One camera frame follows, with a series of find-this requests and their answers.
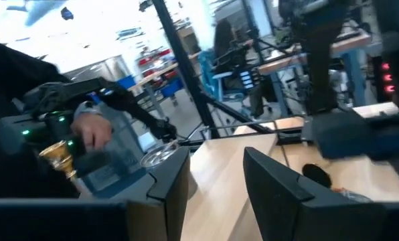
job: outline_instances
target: blue bin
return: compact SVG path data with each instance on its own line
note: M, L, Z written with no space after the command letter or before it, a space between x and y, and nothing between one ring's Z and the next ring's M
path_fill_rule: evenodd
M166 87L161 89L162 96L164 98L173 96L177 91L183 88L183 83L181 83L180 78L176 78L171 83L169 83Z
M134 78L131 75L125 78L121 78L120 80L117 81L117 83L126 89L135 85ZM97 97L97 95L95 94L88 94L88 95L91 97L92 101L94 101L96 104L101 102L101 100Z

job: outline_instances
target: wooden table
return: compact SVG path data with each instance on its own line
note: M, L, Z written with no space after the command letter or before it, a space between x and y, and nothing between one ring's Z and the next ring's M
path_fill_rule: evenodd
M189 55L189 59L193 60L195 58L197 58L199 56L199 52L194 54L194 55ZM159 104L156 96L155 96L155 91L153 91L152 86L151 86L151 81L153 81L154 79L156 79L157 77L161 76L162 74L170 71L170 70L174 70L179 66L178 63L172 64L168 67L166 67L163 70L160 70L158 72L155 72L147 77L144 77L142 80L140 80L139 82L137 82L134 86L131 86L128 90L136 90L140 87L144 87L147 94L149 95L149 97L151 98L151 102L153 107L155 108L155 110L158 112L158 115L160 118L164 119L167 118L167 116L165 116L164 110L161 108L161 105Z
M387 114L398 112L398 108L393 102L357 107L354 110L363 117L376 116L380 112ZM263 125L274 128L272 123ZM277 125L280 129L301 127L303 120L299 117L285 118L278 120ZM254 132L249 127L240 127L239 130L240 133ZM366 156L329 161L322 158L314 146L306 147L298 144L287 145L284 148L289 167L294 171L300 173L302 167L307 163L317 164L330 174L334 187L346 188L374 201L399 201L399 176L393 167L385 162L373 163ZM270 156L285 163L280 147L275 147Z
M362 70L360 69L360 64L358 61L358 50L361 48L365 48L372 40L372 37L367 34L363 30L359 30L360 35L357 37L352 37L347 40L343 40L337 43L334 43L331 47L332 56L334 58L341 57L344 61L345 71L350 73L351 79L354 83L354 100L356 106L363 106L366 104L365 101L365 78L363 76ZM345 34L352 33L353 30L349 27L345 33L339 35L340 37ZM298 51L292 47L288 50L288 52ZM272 59L281 57L283 53L274 51L266 61L270 61L267 64L261 65L258 68L258 71L262 75L269 75L272 80L272 85L274 87L274 91L276 94L276 98L280 105L281 115L286 117L289 115L288 107L285 101L285 95L281 88L281 80L278 77L278 72L282 70L286 70L289 68L293 68L294 66L298 66L299 64L307 63L306 54L299 54L295 56L290 56L281 60L272 61Z
M349 50L355 49L355 48L359 48L359 47L363 47L368 45L372 40L372 37L367 34L366 32L362 31L362 34L357 36L357 37L353 37L347 40L343 40L341 42L337 42L332 44L332 54L341 54L341 53L345 53ZM289 52L292 51L298 51L294 48L290 48L288 50ZM265 61L271 61L273 58L278 58L282 55L284 55L281 52L278 51L273 51L272 52L273 55L267 59L265 59ZM291 56L291 57L287 57L284 58L282 60L277 60L271 63L267 63L264 64L262 66L260 66L258 68L259 73L260 74L269 74L271 72L276 72L276 71L280 71L284 68L288 68L289 66L295 65L295 64L303 64L303 63L307 63L307 56L304 55L298 55L298 56Z
M198 52L198 53L189 55L189 59L190 59L190 60L194 60L194 59L196 59L196 58L199 56L199 54L200 54L200 53ZM156 79L157 77L160 77L162 74L164 74L164 73L166 73L166 72L168 72L168 71L170 71L170 70L174 70L174 69L177 68L178 66L179 66L179 64L178 64L178 63L175 63L175 64L172 64L172 65L166 67L166 68L163 69L163 70L160 70L160 71L158 71L158 72L155 72L155 73L153 73L153 74L151 74L151 75L149 75L149 76L147 76L147 77L144 77L143 79L141 79L140 81L138 81L134 86L131 86L131 87L129 88L129 90L142 87L142 86L144 86L145 84L149 83L150 81Z
M182 241L261 240L244 180L245 147L269 154L276 135L206 141L191 157L198 190L188 201Z
M398 112L393 103L355 108L364 117L380 111ZM280 129L301 127L303 119L277 121ZM263 124L274 128L272 123ZM253 133L239 127L236 134ZM206 141L191 158L191 171L198 183L197 193L187 203L182 241L261 241L254 212L244 182L242 158L245 147L254 147L286 164L275 134L234 137ZM330 174L334 187L344 187L374 201L399 201L399 176L389 165L374 164L367 157L341 161L323 159L315 147L287 145L289 167L300 172L306 163L314 163Z

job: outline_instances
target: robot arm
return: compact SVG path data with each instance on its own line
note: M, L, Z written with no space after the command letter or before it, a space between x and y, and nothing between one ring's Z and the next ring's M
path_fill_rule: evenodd
M33 118L61 110L71 100L95 92L109 107L126 111L143 122L152 134L164 142L176 139L176 128L167 120L160 120L143 110L133 94L115 82L94 78L72 83L47 83L29 91L23 98L27 111Z

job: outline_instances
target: round metal lid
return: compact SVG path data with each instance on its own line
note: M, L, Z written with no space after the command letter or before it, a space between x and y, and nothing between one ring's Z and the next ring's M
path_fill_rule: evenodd
M140 161L140 166L144 168L156 167L168 159L177 149L175 143L169 143L153 149L147 153Z

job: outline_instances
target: office chair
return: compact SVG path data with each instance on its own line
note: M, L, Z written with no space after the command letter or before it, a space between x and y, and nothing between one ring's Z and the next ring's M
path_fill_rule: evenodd
M204 90L219 102L237 102L241 104L241 108L237 111L249 117L251 114L250 107L243 102L247 98L246 90L224 90L223 79L232 75L231 72L222 74L214 74L213 62L215 60L214 52L206 50L199 53L198 62L201 65L202 84Z

